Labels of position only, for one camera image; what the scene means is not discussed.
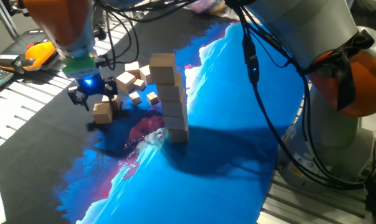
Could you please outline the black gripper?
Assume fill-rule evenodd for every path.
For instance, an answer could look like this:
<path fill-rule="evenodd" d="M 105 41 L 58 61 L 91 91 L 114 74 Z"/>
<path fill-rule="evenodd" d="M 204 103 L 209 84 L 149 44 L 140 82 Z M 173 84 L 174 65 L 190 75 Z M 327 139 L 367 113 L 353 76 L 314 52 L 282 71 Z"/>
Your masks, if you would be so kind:
<path fill-rule="evenodd" d="M 77 85 L 68 87 L 67 94 L 74 105 L 81 105 L 87 111 L 87 96 L 90 95 L 106 95 L 110 103 L 115 95 L 118 94 L 117 82 L 113 77 L 104 78 L 100 73 L 85 78 L 78 78 L 75 80 Z"/>

